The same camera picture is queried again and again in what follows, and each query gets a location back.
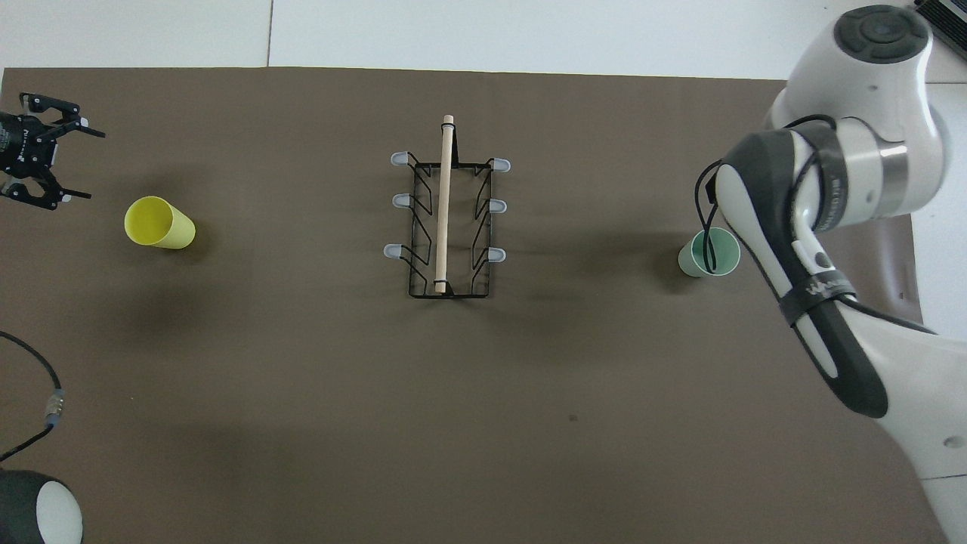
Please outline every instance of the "green cup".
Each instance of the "green cup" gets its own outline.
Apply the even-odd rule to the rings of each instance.
[[[739,265],[742,249],[739,240],[724,228],[712,227],[709,231],[709,242],[716,249],[716,269],[706,270],[705,258],[702,256],[702,243],[705,241],[705,231],[699,230],[682,251],[678,252],[678,266],[682,272],[693,278],[707,278],[709,276],[724,276],[735,270]]]

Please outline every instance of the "cable connector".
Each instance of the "cable connector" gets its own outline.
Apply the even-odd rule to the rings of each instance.
[[[44,422],[55,427],[60,422],[60,416],[64,413],[64,390],[54,389],[54,394],[47,399],[47,412]]]

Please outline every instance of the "black wire rack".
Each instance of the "black wire rack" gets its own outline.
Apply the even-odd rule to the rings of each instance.
[[[407,264],[409,279],[407,293],[413,298],[427,299],[460,299],[487,298],[490,295],[491,268],[494,263],[502,262],[507,253],[500,248],[493,247],[493,216],[504,213],[507,203],[493,197],[494,172],[506,172],[511,169],[510,161],[506,159],[490,158],[484,163],[462,163],[456,145],[456,130],[454,128],[453,170],[465,170],[473,173],[473,179],[480,181],[477,197],[474,203],[474,223],[476,232],[470,243],[470,277],[468,285],[457,288],[449,280],[444,281],[445,290],[434,292],[435,283],[427,277],[432,275],[430,267],[434,250],[433,237],[426,222],[435,218],[433,189],[428,180],[433,177],[433,171],[439,170],[440,163],[425,163],[420,161],[409,151],[394,153],[390,163],[394,166],[408,166],[413,171],[413,190],[393,197],[393,206],[410,210],[412,221],[410,224],[409,244],[388,244],[383,249],[383,255],[398,258]]]

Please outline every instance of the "yellow cup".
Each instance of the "yellow cup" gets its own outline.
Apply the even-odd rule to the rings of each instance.
[[[135,244],[180,250],[194,239],[194,223],[164,198],[145,196],[124,214],[124,231]]]

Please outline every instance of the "white floor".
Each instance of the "white floor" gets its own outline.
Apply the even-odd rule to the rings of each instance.
[[[330,66],[785,79],[811,39],[874,0],[187,0],[0,3],[11,67]],[[904,0],[879,0],[903,6]],[[967,149],[967,62],[935,47],[931,101]],[[967,340],[967,160],[914,214],[923,318]]]

